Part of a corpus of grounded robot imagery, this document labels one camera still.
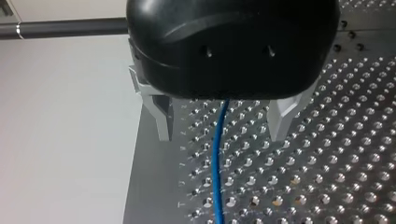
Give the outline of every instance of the aluminum surface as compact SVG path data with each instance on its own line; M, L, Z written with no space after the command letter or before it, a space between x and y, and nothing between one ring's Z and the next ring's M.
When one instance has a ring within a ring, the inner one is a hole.
M226 220L396 221L395 64L395 57L326 64L311 104L281 143L270 140L267 102L232 102L221 155ZM210 154L220 105L180 106L189 127L181 132L180 202L194 223L213 219Z

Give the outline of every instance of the perforated metal plate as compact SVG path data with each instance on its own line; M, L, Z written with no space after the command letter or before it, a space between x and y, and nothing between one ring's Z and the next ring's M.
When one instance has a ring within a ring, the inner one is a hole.
M395 4L340 1L340 48L286 141L270 140L268 102L231 102L221 149L226 223L396 223ZM178 164L155 169L178 176L177 202L169 206L180 223L214 223L210 157L220 106L174 100L172 148L157 148L172 150L169 162ZM155 184L160 189L162 182Z

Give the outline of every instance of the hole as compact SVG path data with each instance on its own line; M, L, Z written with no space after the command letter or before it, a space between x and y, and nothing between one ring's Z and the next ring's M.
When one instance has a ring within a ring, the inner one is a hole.
M268 57L274 58L276 55L276 52L273 47L268 45L262 49L262 54L264 54L264 55L266 54L266 55L268 55Z
M213 56L212 50L208 46L201 46L200 54L206 58L211 58Z

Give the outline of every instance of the metal bar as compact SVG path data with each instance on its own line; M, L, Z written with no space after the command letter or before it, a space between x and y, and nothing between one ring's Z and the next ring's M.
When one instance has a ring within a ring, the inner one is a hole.
M76 21L32 21L0 24L0 39L34 39L83 35L125 35L125 18Z

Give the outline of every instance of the black plastic cover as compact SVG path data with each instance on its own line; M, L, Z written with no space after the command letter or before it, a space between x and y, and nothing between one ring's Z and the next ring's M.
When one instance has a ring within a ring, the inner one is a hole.
M147 82L178 98L277 99L306 90L335 37L338 0L129 0Z

